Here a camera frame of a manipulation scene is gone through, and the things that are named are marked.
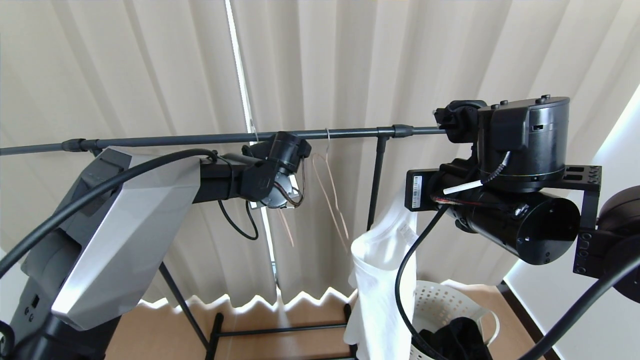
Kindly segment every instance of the black cloth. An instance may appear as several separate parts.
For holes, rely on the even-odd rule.
[[[476,322],[469,318],[455,318],[435,333],[422,330],[420,336],[433,350],[448,360],[493,360],[484,344],[480,329]],[[412,344],[421,349],[415,340],[412,340]]]

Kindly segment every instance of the curtain fold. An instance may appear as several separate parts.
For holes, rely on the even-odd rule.
[[[488,103],[542,94],[572,98],[567,161],[589,161],[640,83],[640,3],[610,1],[232,1],[258,131],[434,126],[455,99]],[[69,138],[246,131],[223,1],[0,3],[1,146]],[[311,141],[324,154],[327,141]],[[238,152],[240,144],[210,145]],[[145,149],[155,153],[181,149]],[[376,141],[331,140],[330,165],[349,242],[365,231]],[[466,157],[442,135],[389,140],[378,215],[406,171]],[[0,158],[1,245],[48,217],[89,154]],[[328,286],[351,293],[351,258],[311,162],[307,199],[268,210],[285,302]],[[318,170],[330,199],[328,174]],[[240,200],[227,204],[243,229]],[[276,299],[259,211],[258,241],[242,238],[218,205],[193,206],[165,259],[186,297],[235,306]],[[419,216],[419,227],[433,214]],[[498,283],[515,258],[444,218],[418,251],[419,277]],[[169,294],[156,276],[146,300]]]

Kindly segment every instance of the black baseboard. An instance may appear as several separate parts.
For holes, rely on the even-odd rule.
[[[524,309],[524,306],[522,306],[516,295],[514,295],[513,291],[511,291],[511,288],[504,281],[502,281],[500,285],[498,285],[498,290],[502,294],[502,297],[504,297],[504,300],[506,300],[511,307],[511,310],[513,310],[513,312],[516,314],[524,328],[527,330],[529,336],[531,337],[531,339],[533,339],[533,342],[539,342],[543,336],[540,328],[536,325],[531,316],[529,316],[529,313]],[[552,348],[545,354],[545,359],[560,360],[560,357]]]

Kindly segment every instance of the white laundry basket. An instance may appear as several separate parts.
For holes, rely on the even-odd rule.
[[[498,336],[500,322],[498,316],[491,310],[487,310],[476,304],[473,300],[446,285],[430,281],[418,281],[415,287],[415,311],[413,313],[413,326],[416,330],[427,329],[436,332],[451,320],[464,316],[475,320],[480,333],[483,333],[480,319],[491,313],[495,319],[495,332],[484,343],[489,345]],[[410,360],[428,360],[431,357],[411,346]]]

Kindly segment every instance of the white wall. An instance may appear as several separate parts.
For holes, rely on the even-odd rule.
[[[3,256],[4,251],[0,249],[0,258]],[[27,276],[20,271],[18,265],[9,270],[0,280],[0,320],[6,323],[11,321],[26,283]]]
[[[593,160],[603,165],[600,206],[618,191],[640,184],[640,88]],[[579,206],[581,193],[569,198]],[[543,332],[594,283],[572,272],[574,246],[557,261],[532,266],[519,261],[506,282]],[[609,290],[558,342],[556,352],[566,360],[637,359],[640,354],[640,304]]]

